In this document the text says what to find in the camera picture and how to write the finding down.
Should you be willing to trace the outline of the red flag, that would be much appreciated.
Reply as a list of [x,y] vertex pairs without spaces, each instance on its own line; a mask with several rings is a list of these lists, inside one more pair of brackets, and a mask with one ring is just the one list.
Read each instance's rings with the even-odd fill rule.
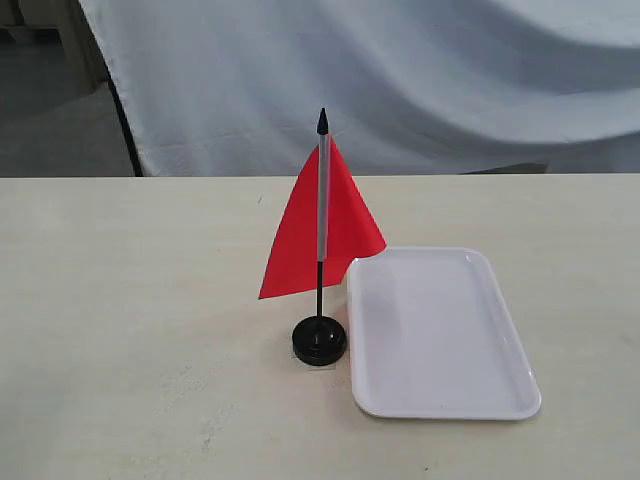
[[298,175],[273,240],[261,299],[338,285],[354,260],[386,248],[329,132],[325,110],[316,131],[318,145]]

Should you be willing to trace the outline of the black round flag base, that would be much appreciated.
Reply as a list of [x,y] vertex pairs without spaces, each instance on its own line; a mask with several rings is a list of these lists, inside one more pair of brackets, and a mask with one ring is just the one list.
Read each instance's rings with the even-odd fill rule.
[[301,320],[293,329],[291,341],[294,355],[313,367],[336,363],[348,345],[344,327],[327,316],[311,316]]

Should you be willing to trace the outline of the white plastic tray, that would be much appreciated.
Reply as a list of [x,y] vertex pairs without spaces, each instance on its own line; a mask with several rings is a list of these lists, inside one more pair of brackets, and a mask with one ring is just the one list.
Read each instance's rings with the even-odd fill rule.
[[397,247],[347,278],[352,393],[380,418],[522,421],[542,396],[487,258]]

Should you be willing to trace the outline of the white cloth backdrop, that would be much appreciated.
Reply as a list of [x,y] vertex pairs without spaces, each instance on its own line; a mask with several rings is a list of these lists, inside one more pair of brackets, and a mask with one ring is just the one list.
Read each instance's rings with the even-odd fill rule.
[[150,176],[639,168],[635,1],[86,1]]

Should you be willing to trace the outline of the wooden furniture in background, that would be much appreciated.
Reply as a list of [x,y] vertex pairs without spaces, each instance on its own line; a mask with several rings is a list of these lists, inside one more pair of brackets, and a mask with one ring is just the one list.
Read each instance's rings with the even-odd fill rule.
[[112,84],[79,0],[1,0],[1,39],[54,51],[66,62],[72,81],[82,93]]

